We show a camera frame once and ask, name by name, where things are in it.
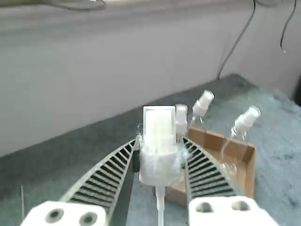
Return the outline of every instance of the wire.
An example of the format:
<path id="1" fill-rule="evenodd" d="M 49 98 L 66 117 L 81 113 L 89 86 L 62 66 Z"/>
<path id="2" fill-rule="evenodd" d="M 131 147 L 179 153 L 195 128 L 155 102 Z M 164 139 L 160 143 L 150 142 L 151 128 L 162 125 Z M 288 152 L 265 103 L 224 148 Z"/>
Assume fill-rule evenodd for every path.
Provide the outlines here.
<path id="1" fill-rule="evenodd" d="M 296 8 L 297 8 L 297 0 L 294 0 L 293 10 L 292 10 L 290 16 L 288 17 L 284 27 L 283 27 L 283 31 L 282 31 L 282 35 L 281 35 L 281 39 L 280 39 L 280 48 L 283 50 L 283 52 L 286 52 L 286 49 L 283 48 L 283 39 L 284 39 L 284 36 L 285 36 L 285 32 L 286 32 L 288 24 L 290 23 L 293 15 L 295 14 Z"/>
<path id="2" fill-rule="evenodd" d="M 247 23 L 245 24 L 243 30 L 241 31 L 241 33 L 239 34 L 237 40 L 235 41 L 234 45 L 232 46 L 231 50 L 229 51 L 229 53 L 227 54 L 225 60 L 223 61 L 218 73 L 217 73 L 217 77 L 216 79 L 220 79 L 220 76 L 221 76 L 221 73 L 222 73 L 222 70 L 224 69 L 227 61 L 229 60 L 229 58 L 232 56 L 236 46 L 238 45 L 238 43 L 240 42 L 241 38 L 243 37 L 243 35 L 245 34 L 247 28 L 249 27 L 253 17 L 254 17 L 254 14 L 255 14 L 255 10 L 256 10 L 256 2 L 255 0 L 253 0 L 253 11 L 252 11 L 252 14 L 250 16 L 250 18 L 248 19 Z"/>
<path id="3" fill-rule="evenodd" d="M 63 4 L 60 2 L 60 0 L 42 0 L 42 3 L 53 6 L 53 7 L 57 7 L 57 8 L 64 8 L 64 9 L 68 9 L 68 10 L 81 11 L 81 12 L 105 9 L 105 7 L 106 7 L 106 2 L 104 0 L 86 0 L 86 1 L 90 1 L 91 4 L 95 4 L 96 2 L 101 2 L 101 5 L 80 8 L 80 7 L 69 6 L 68 3 Z"/>

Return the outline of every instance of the cardboard tray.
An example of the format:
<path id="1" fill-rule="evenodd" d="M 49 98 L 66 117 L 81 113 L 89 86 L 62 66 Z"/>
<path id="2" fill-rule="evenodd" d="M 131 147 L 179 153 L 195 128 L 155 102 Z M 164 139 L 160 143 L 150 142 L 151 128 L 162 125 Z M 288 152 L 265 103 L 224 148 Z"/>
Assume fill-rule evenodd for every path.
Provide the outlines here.
<path id="1" fill-rule="evenodd" d="M 224 136 L 193 128 L 189 130 L 188 137 L 197 144 L 203 143 L 203 148 L 206 151 L 208 151 L 217 160 L 220 159 L 220 150 L 226 141 Z M 236 162 L 238 168 L 236 176 L 237 185 L 240 186 L 241 191 L 245 196 L 253 199 L 255 184 L 255 158 L 256 151 L 252 144 L 249 144 L 248 147 L 245 148 L 244 145 L 237 141 L 230 141 L 224 152 L 225 161 L 234 160 Z M 173 187 L 166 188 L 166 200 L 176 202 L 181 205 L 187 204 L 184 175 L 185 173 L 183 169 L 181 183 Z"/>

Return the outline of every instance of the white spray cap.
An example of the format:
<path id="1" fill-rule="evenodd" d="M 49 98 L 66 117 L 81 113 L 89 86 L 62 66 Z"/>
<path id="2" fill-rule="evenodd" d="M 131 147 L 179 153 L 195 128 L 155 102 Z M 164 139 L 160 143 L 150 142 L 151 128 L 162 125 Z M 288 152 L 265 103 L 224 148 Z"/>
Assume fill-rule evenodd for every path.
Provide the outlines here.
<path id="1" fill-rule="evenodd" d="M 208 107 L 214 99 L 214 95 L 209 90 L 204 90 L 202 96 L 195 102 L 192 107 L 192 111 L 198 117 L 205 116 L 208 111 Z"/>
<path id="2" fill-rule="evenodd" d="M 241 114 L 235 121 L 234 125 L 237 131 L 247 131 L 253 126 L 254 122 L 260 117 L 261 112 L 255 106 L 250 106 L 249 109 Z"/>
<path id="3" fill-rule="evenodd" d="M 175 105 L 175 131 L 183 136 L 187 132 L 187 105 Z"/>
<path id="4" fill-rule="evenodd" d="M 143 107 L 143 141 L 149 152 L 163 154 L 176 143 L 175 107 Z"/>

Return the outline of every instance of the table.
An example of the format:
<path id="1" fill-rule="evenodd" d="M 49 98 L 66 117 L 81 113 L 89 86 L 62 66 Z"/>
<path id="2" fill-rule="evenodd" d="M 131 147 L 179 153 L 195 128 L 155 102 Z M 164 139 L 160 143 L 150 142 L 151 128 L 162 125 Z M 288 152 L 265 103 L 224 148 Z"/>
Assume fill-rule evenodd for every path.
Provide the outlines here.
<path id="1" fill-rule="evenodd" d="M 207 129 L 228 132 L 235 118 L 249 105 L 261 110 L 250 131 L 257 149 L 255 196 L 259 206 L 280 225 L 301 222 L 301 108 L 280 92 L 270 93 L 239 75 L 180 92 L 150 104 L 187 104 L 191 107 L 204 89 L 215 94 L 207 114 Z M 22 221 L 21 184 L 25 213 L 46 201 L 58 200 L 86 171 L 108 153 L 134 138 L 142 122 L 142 108 L 68 132 L 0 158 L 0 222 Z M 188 225 L 183 206 L 166 204 L 166 225 Z M 135 176 L 127 226 L 156 225 L 156 199 L 151 187 Z"/>

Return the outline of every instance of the spray nozzle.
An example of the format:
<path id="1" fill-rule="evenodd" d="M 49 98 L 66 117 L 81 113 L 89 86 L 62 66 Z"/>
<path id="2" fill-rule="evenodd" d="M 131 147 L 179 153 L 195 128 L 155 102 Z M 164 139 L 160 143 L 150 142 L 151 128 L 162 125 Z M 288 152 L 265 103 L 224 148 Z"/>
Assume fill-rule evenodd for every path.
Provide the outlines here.
<path id="1" fill-rule="evenodd" d="M 175 106 L 175 131 L 177 135 L 185 135 L 187 132 L 187 105 Z"/>
<path id="2" fill-rule="evenodd" d="M 246 131 L 253 126 L 254 122 L 260 117 L 261 112 L 255 106 L 250 106 L 249 109 L 241 114 L 235 121 L 236 130 Z"/>
<path id="3" fill-rule="evenodd" d="M 192 107 L 192 111 L 198 117 L 203 117 L 209 105 L 214 99 L 214 94 L 209 90 L 204 90 L 202 96 L 195 102 L 194 106 Z"/>

